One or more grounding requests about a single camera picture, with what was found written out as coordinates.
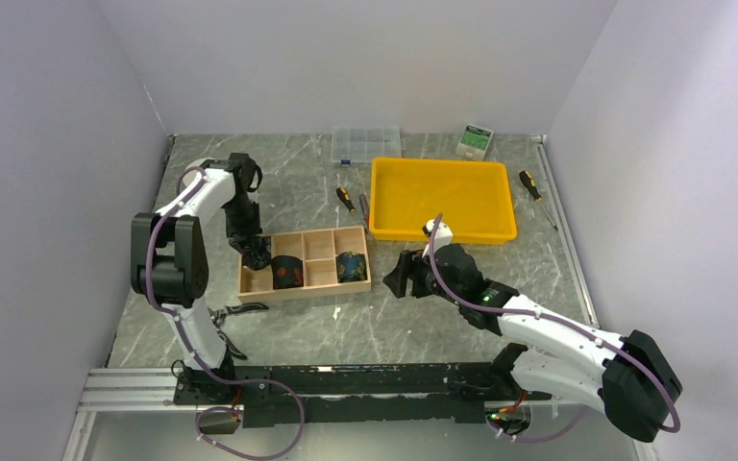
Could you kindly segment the navy floral necktie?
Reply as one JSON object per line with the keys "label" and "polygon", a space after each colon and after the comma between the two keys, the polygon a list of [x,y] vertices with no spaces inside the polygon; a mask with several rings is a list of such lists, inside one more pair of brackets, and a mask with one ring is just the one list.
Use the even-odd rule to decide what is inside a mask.
{"label": "navy floral necktie", "polygon": [[268,267],[272,260],[271,238],[256,236],[238,243],[242,265],[252,271]]}

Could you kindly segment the wooden compartment organizer box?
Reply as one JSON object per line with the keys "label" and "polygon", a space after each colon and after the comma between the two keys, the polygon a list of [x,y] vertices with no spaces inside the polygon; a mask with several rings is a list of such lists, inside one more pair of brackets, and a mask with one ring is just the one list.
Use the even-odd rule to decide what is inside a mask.
{"label": "wooden compartment organizer box", "polygon": [[[372,274],[365,233],[361,227],[301,230],[268,235],[271,254],[294,255],[304,263],[304,285],[274,290],[271,264],[259,271],[240,266],[238,299],[242,302],[275,303],[336,295],[351,295],[371,290]],[[365,254],[368,280],[339,283],[335,257],[343,252]]]}

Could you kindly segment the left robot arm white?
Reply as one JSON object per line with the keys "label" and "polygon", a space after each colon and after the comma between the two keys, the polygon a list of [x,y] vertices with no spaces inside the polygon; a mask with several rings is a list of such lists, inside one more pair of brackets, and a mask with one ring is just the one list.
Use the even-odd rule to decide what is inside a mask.
{"label": "left robot arm white", "polygon": [[234,357],[218,335],[205,300],[209,262],[203,228],[222,210],[229,245],[253,270],[269,265],[254,193],[263,174],[245,153],[206,159],[188,168],[193,178],[168,205],[137,214],[131,225],[131,286],[171,326],[185,366],[198,373],[200,391],[223,403],[236,393]]}

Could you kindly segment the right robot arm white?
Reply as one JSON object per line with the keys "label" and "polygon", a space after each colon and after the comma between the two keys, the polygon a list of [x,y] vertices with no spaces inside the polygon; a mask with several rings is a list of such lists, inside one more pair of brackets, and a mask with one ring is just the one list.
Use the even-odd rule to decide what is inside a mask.
{"label": "right robot arm white", "polygon": [[485,277],[458,244],[403,251],[382,279],[397,298],[436,296],[473,327],[508,340],[492,363],[491,385],[513,399],[540,392],[597,410],[630,438],[650,443],[677,433],[682,384],[655,340],[573,321],[517,289]]}

